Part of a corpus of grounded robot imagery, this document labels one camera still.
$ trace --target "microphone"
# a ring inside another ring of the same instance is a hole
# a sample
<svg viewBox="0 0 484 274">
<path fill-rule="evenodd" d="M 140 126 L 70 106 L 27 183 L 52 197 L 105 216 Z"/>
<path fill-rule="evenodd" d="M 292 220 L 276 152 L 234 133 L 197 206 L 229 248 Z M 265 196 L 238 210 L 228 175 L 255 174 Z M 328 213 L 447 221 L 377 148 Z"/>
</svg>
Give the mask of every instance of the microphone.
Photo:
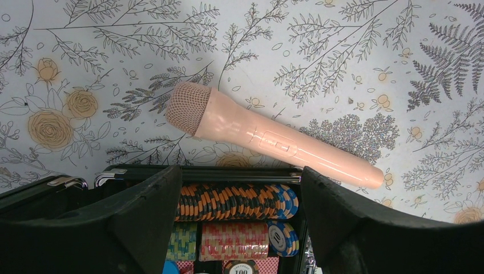
<svg viewBox="0 0 484 274">
<path fill-rule="evenodd" d="M 368 161 L 249 111 L 213 87 L 177 84 L 165 116 L 196 138 L 233 143 L 343 183 L 375 189 L 384 181 Z"/>
</svg>

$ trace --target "microphone body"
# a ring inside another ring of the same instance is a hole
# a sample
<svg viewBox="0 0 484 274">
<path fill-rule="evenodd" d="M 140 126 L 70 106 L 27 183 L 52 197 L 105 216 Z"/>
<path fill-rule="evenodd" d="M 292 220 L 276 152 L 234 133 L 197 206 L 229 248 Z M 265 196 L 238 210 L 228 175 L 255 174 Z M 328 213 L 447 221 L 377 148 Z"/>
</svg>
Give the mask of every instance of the microphone body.
<svg viewBox="0 0 484 274">
<path fill-rule="evenodd" d="M 359 187 L 378 188 L 383 172 L 368 161 L 239 106 L 211 88 L 194 137 L 228 142 Z"/>
</svg>

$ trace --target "mesh grille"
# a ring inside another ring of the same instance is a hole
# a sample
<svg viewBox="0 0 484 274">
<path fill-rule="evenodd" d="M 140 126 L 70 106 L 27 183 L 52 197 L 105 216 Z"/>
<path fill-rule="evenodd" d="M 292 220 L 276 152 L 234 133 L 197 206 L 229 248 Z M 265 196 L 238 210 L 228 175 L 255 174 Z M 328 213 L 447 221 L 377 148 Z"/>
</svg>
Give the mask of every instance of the mesh grille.
<svg viewBox="0 0 484 274">
<path fill-rule="evenodd" d="M 210 91 L 210 87 L 201 84 L 178 84 L 167 107 L 168 123 L 194 136 L 207 107 Z"/>
</svg>

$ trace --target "open case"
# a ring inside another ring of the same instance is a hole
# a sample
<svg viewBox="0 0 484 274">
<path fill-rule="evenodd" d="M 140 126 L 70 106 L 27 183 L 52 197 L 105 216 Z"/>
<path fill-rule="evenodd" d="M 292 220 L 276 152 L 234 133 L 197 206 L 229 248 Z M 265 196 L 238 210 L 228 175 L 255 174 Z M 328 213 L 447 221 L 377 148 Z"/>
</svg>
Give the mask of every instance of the open case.
<svg viewBox="0 0 484 274">
<path fill-rule="evenodd" d="M 281 183 L 294 190 L 300 208 L 287 221 L 301 251 L 280 258 L 280 274 L 306 273 L 308 236 L 325 274 L 464 273 L 483 254 L 482 222 L 456 226 L 397 212 L 310 168 L 119 165 L 90 190 L 82 178 L 65 175 L 1 194 L 0 273 L 160 274 L 182 185 L 190 182 Z M 391 256 L 384 246 L 393 247 Z M 413 263 L 402 259 L 410 251 Z M 196 261 L 194 272 L 220 274 L 221 267 Z"/>
</svg>

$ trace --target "floral tablecloth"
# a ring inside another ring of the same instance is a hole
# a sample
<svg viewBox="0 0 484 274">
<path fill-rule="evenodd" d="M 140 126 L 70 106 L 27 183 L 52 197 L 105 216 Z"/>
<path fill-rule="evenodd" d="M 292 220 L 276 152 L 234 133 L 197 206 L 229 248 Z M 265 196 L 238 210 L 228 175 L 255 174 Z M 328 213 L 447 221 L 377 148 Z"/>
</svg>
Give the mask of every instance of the floral tablecloth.
<svg viewBox="0 0 484 274">
<path fill-rule="evenodd" d="M 0 2 L 0 191 L 110 164 L 283 166 L 167 124 L 174 85 L 382 169 L 385 206 L 484 211 L 484 5 L 477 0 Z"/>
</svg>

